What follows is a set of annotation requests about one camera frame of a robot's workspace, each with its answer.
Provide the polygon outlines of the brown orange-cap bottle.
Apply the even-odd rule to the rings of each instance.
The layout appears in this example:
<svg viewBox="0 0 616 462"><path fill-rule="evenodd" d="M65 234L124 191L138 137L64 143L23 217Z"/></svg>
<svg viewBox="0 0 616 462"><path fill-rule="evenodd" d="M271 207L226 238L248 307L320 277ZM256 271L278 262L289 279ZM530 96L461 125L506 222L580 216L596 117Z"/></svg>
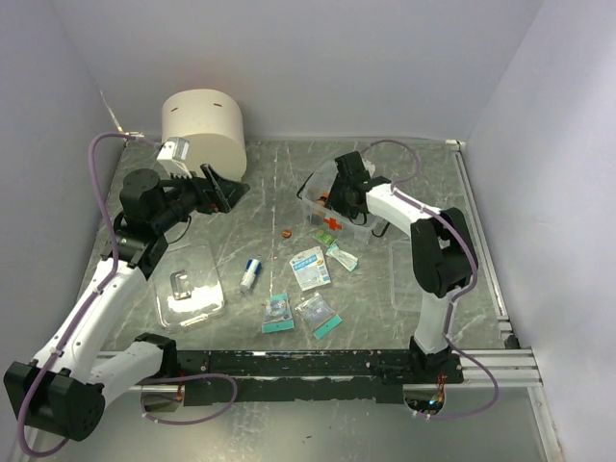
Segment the brown orange-cap bottle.
<svg viewBox="0 0 616 462"><path fill-rule="evenodd" d="M309 198L317 205L326 207L329 198L329 191L317 191L316 189L311 189L309 191Z"/></svg>

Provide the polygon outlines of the clear plastic medicine box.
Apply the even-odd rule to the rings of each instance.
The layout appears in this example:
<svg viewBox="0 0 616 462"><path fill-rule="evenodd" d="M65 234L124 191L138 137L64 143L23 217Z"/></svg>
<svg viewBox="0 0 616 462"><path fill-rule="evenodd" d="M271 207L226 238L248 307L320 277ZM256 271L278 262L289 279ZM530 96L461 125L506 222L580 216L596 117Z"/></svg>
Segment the clear plastic medicine box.
<svg viewBox="0 0 616 462"><path fill-rule="evenodd" d="M357 218L348 219L328 207L317 205L309 198L311 189L330 192L337 173L335 162L329 160L309 175L296 194L302 203L303 216L308 223L325 230L343 244L365 246L384 229L383 218L363 218L359 215Z"/></svg>

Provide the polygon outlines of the white blue gauze packet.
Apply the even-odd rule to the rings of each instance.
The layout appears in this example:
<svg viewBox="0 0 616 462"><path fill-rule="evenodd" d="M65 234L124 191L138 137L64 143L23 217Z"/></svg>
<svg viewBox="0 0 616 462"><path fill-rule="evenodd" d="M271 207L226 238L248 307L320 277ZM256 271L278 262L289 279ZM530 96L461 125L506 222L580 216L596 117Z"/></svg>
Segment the white blue gauze packet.
<svg viewBox="0 0 616 462"><path fill-rule="evenodd" d="M331 283L323 251L318 245L297 253L291 259L290 266L303 292Z"/></svg>

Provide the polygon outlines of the teal-edged clear bag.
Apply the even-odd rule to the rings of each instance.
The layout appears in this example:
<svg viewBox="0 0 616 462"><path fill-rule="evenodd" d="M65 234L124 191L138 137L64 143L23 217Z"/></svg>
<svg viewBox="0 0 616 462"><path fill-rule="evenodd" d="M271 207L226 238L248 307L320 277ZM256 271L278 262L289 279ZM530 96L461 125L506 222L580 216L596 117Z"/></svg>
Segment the teal-edged clear bag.
<svg viewBox="0 0 616 462"><path fill-rule="evenodd" d="M261 326L263 334L295 329L295 321L287 294L273 295L265 304Z"/></svg>
<svg viewBox="0 0 616 462"><path fill-rule="evenodd" d="M299 303L295 311L304 319L314 337L325 337L342 323L341 317L329 306L320 293Z"/></svg>

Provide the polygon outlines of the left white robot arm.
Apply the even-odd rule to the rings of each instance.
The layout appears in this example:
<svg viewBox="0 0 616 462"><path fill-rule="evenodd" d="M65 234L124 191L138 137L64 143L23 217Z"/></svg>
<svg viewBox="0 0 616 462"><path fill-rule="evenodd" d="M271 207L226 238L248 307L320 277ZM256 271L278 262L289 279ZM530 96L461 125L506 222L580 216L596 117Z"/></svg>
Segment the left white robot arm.
<svg viewBox="0 0 616 462"><path fill-rule="evenodd" d="M229 213L249 186L209 166L199 176L163 179L149 168L130 172L121 211L88 288L55 335L28 363L13 362L4 385L20 428L67 440L92 434L106 407L132 386L167 384L179 375L174 340L144 333L112 359L97 355L120 312L145 285L168 248L166 233L192 213Z"/></svg>

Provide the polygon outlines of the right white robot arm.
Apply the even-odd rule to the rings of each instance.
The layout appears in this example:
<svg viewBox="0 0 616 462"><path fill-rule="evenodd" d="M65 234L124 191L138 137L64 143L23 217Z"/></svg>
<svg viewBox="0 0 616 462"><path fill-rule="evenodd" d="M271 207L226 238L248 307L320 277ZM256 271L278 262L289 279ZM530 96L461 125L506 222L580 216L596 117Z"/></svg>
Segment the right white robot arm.
<svg viewBox="0 0 616 462"><path fill-rule="evenodd" d="M426 383L438 375L452 351L450 325L458 298L473 289L478 263L464 214L438 209L403 192L397 182L372 177L361 154L334 160L337 174L328 203L348 219L376 216L410 239L415 280L422 289L419 324L411 338L410 375Z"/></svg>

